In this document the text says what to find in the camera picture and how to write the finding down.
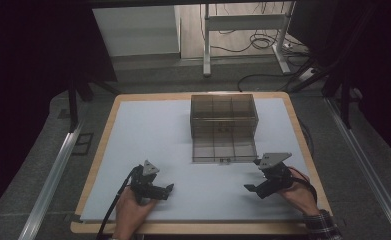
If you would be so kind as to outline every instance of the transparent box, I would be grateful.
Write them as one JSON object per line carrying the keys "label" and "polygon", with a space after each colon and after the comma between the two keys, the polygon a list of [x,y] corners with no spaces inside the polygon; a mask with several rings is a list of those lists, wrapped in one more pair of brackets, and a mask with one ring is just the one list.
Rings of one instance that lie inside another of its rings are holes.
{"label": "transparent box", "polygon": [[257,158],[258,124],[252,94],[192,95],[192,159],[199,163],[250,162]]}

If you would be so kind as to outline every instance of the cable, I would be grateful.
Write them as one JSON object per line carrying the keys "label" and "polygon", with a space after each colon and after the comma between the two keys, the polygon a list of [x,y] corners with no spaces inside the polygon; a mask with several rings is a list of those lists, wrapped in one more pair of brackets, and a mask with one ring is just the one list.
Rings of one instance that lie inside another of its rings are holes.
{"label": "cable", "polygon": [[250,77],[288,77],[288,76],[292,76],[293,74],[288,74],[288,75],[273,75],[273,74],[262,74],[262,73],[259,73],[259,74],[251,74],[251,75],[248,75],[248,76],[245,76],[243,78],[241,78],[239,81],[238,81],[238,84],[237,84],[237,87],[238,87],[238,91],[239,92],[242,92],[242,89],[240,87],[240,84],[242,83],[242,81],[250,78]]}
{"label": "cable", "polygon": [[282,87],[278,88],[276,91],[288,92],[289,85],[294,82],[300,76],[301,73],[305,72],[305,70],[307,70],[311,65],[313,65],[314,62],[315,59],[309,57],[308,60],[298,69],[298,71],[292,75],[288,82]]}
{"label": "cable", "polygon": [[252,11],[252,14],[255,13],[255,10],[257,10],[257,8],[260,6],[260,3],[257,4],[257,6],[254,8],[254,11]]}
{"label": "cable", "polygon": [[127,178],[124,180],[123,185],[121,185],[120,189],[117,191],[117,194],[111,203],[110,208],[108,209],[107,213],[105,214],[104,220],[102,220],[101,227],[99,228],[98,234],[96,235],[96,240],[101,240],[102,233],[104,232],[105,225],[107,224],[108,219],[110,218],[111,212],[114,210],[115,205],[118,202],[118,199],[120,198],[121,193],[123,192],[124,188],[127,186],[127,183],[129,182],[130,177],[132,176],[133,172],[136,168],[133,168],[132,171],[130,171]]}
{"label": "cable", "polygon": [[272,7],[272,13],[274,11],[274,7],[276,6],[276,2],[273,2],[273,7]]}
{"label": "cable", "polygon": [[[224,9],[225,11],[227,12],[227,14],[229,15],[229,12],[227,11],[225,5],[224,5]],[[202,38],[205,40],[205,35],[204,35],[204,29],[202,27],[202,11],[201,11],[201,5],[199,5],[199,20],[200,20],[200,25],[201,25],[201,34],[202,34]],[[221,32],[219,31],[220,34],[229,34],[229,33],[233,33],[235,32],[236,30],[231,30],[229,32]],[[247,47],[243,48],[243,49],[240,49],[240,50],[233,50],[233,49],[227,49],[227,48],[224,48],[224,47],[219,47],[219,46],[210,46],[210,48],[215,48],[215,49],[221,49],[223,51],[228,51],[228,52],[233,52],[233,53],[240,53],[240,52],[244,52],[246,51],[247,49],[249,49],[251,46],[253,46],[255,49],[258,49],[258,50],[262,50],[262,49],[267,49],[267,48],[270,48],[273,44],[276,43],[276,39],[277,39],[277,36],[278,36],[278,32],[276,32],[276,35],[275,37],[271,37],[271,36],[268,36],[265,32],[264,34],[261,34],[261,33],[257,33],[258,30],[255,30],[254,34],[252,34],[250,36],[250,43]],[[260,46],[257,44],[257,42],[263,42],[263,43],[266,43],[266,46]]]}
{"label": "cable", "polygon": [[298,119],[298,122],[300,123],[301,131],[304,135],[304,138],[307,141],[307,146],[308,146],[308,149],[310,150],[310,154],[311,154],[311,156],[313,156],[314,155],[314,144],[313,144],[313,138],[311,137],[310,129],[307,127],[307,125],[304,124],[303,121],[301,121],[301,119],[299,117],[297,117],[297,119]]}
{"label": "cable", "polygon": [[291,61],[291,58],[292,57],[300,57],[299,55],[291,55],[291,56],[287,56],[286,58],[286,61],[291,64],[292,66],[296,66],[296,67],[300,67],[302,66],[303,64],[295,64],[294,62]]}
{"label": "cable", "polygon": [[285,6],[285,2],[282,2],[282,9],[280,9],[280,13],[283,13],[283,7]]}
{"label": "cable", "polygon": [[314,186],[311,185],[310,181],[308,181],[308,179],[306,177],[304,177],[304,175],[300,171],[298,171],[297,169],[292,168],[292,167],[288,167],[288,168],[291,169],[291,170],[294,170],[295,172],[297,172],[298,174],[301,175],[301,177],[303,179],[296,178],[296,177],[291,177],[291,180],[294,181],[294,182],[301,183],[304,186],[306,186],[307,189],[310,190],[311,194],[313,194],[314,201],[317,203],[317,191],[314,188]]}
{"label": "cable", "polygon": [[261,8],[261,14],[264,14],[266,12],[266,8],[267,8],[267,2],[265,3],[261,3],[262,5],[262,8]]}

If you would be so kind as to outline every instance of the black stand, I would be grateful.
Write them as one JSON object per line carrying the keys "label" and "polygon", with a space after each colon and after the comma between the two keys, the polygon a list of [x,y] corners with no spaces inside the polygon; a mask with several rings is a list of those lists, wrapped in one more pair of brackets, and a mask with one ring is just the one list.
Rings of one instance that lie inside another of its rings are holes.
{"label": "black stand", "polygon": [[309,79],[300,83],[299,85],[291,88],[289,92],[298,92],[303,88],[309,86],[310,84],[322,79],[325,76],[329,75],[329,79],[326,81],[325,85],[322,88],[322,94],[324,97],[333,97],[342,85],[341,89],[341,119],[347,126],[351,128],[349,123],[349,103],[350,103],[350,86],[351,81],[348,76],[348,58],[352,52],[352,49],[357,44],[360,35],[363,33],[366,28],[367,23],[372,17],[375,9],[377,7],[376,2],[369,1],[365,5],[364,12],[355,26],[353,33],[348,39],[347,44],[342,49],[342,53],[338,56],[338,59],[331,64],[329,67],[325,68],[323,71],[314,74]]}
{"label": "black stand", "polygon": [[120,95],[121,92],[105,82],[98,81],[96,78],[91,77],[88,74],[73,72],[69,75],[68,79],[68,101],[70,106],[70,133],[73,133],[79,123],[78,112],[77,112],[77,99],[76,91],[80,98],[84,102],[90,102],[93,99],[93,91],[89,86],[88,80],[91,80],[96,85],[104,88],[111,92],[115,96]]}

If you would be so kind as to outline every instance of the white board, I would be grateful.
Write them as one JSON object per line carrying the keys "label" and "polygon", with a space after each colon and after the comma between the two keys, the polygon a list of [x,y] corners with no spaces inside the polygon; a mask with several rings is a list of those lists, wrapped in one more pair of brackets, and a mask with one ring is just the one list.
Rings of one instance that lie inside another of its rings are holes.
{"label": "white board", "polygon": [[[190,105],[190,100],[120,104],[81,220],[102,220],[131,169],[146,159],[160,169],[154,185],[175,184],[169,199],[160,201],[147,221],[301,219],[279,195],[260,199],[244,188],[266,180],[254,163],[192,163]],[[307,174],[283,99],[255,99],[255,105],[259,157],[264,152],[291,152],[284,163]],[[115,212],[110,219],[115,219]]]}

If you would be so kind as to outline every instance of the robotic hand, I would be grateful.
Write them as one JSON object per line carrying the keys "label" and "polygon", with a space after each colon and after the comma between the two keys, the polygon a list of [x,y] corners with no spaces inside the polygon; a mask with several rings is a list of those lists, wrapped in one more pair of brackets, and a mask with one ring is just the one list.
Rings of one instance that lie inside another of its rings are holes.
{"label": "robotic hand", "polygon": [[291,153],[264,153],[261,159],[254,160],[254,163],[264,173],[267,179],[257,187],[253,184],[245,184],[244,187],[264,199],[279,190],[290,188],[294,182],[307,186],[317,202],[317,193],[314,187],[306,180],[292,177],[291,171],[283,163],[283,160],[292,156]]}
{"label": "robotic hand", "polygon": [[135,192],[137,202],[141,202],[142,198],[167,200],[174,184],[165,188],[153,186],[152,182],[159,171],[148,160],[145,160],[144,166],[139,165],[133,169],[130,188]]}

